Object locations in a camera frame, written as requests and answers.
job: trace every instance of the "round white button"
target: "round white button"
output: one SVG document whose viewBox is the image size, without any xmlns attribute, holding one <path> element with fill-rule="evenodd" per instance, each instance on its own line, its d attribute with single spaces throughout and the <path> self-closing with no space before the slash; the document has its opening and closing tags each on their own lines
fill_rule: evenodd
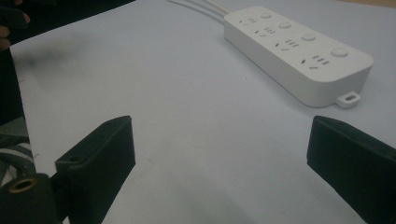
<svg viewBox="0 0 396 224">
<path fill-rule="evenodd" d="M 339 58 L 346 57 L 348 53 L 349 52 L 347 51 L 347 49 L 342 49 L 342 48 L 332 49 L 332 56 L 334 57 L 339 57 Z"/>
<path fill-rule="evenodd" d="M 316 38 L 317 38 L 317 36 L 312 33 L 306 33 L 301 36 L 301 39 L 305 40 L 305 41 L 312 41 L 312 40 L 315 40 Z"/>
<path fill-rule="evenodd" d="M 271 13 L 269 13 L 269 12 L 264 12 L 264 13 L 262 13 L 262 18 L 264 18 L 264 19 L 268 19 L 268 18 L 271 18 Z"/>
<path fill-rule="evenodd" d="M 288 21 L 283 21 L 283 22 L 281 22 L 279 24 L 279 28 L 282 28 L 282 29 L 287 29 L 287 28 L 290 28 L 290 27 L 291 27 L 291 24 Z"/>
</svg>

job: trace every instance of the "extension cord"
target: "extension cord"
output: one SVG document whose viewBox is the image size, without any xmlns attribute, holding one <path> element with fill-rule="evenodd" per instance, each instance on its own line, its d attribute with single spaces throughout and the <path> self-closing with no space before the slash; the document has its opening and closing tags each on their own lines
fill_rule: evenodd
<svg viewBox="0 0 396 224">
<path fill-rule="evenodd" d="M 224 37 L 305 105 L 356 105 L 373 58 L 265 7 L 224 17 Z"/>
</svg>

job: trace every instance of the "white tabletop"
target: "white tabletop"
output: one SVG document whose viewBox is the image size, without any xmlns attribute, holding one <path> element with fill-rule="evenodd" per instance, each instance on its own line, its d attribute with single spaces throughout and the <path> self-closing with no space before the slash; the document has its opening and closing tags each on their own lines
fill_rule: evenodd
<svg viewBox="0 0 396 224">
<path fill-rule="evenodd" d="M 396 147 L 396 9 L 220 0 L 267 7 L 372 55 L 361 102 L 345 110 L 301 104 L 196 2 L 137 0 L 12 47 L 38 172 L 53 175 L 93 129 L 131 115 L 137 164 L 104 223 L 364 223 L 305 155 L 315 115 Z"/>
</svg>

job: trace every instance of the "cord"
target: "cord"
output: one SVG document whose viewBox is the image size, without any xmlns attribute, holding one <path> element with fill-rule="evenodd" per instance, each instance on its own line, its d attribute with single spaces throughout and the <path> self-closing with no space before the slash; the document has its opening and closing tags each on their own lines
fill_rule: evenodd
<svg viewBox="0 0 396 224">
<path fill-rule="evenodd" d="M 231 13 L 231 11 L 229 9 L 227 9 L 226 7 L 224 7 L 221 4 L 219 4 L 218 2 L 216 2 L 216 0 L 203 0 L 203 1 L 208 3 L 210 6 L 215 7 L 216 9 L 220 10 L 221 12 L 223 12 L 226 15 Z"/>
</svg>

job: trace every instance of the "power socket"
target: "power socket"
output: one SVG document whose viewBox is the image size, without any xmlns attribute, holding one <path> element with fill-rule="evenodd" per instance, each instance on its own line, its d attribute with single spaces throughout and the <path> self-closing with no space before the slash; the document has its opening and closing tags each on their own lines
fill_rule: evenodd
<svg viewBox="0 0 396 224">
<path fill-rule="evenodd" d="M 265 7 L 226 15 L 224 37 L 312 107 L 356 105 L 374 62 L 370 55 Z"/>
</svg>

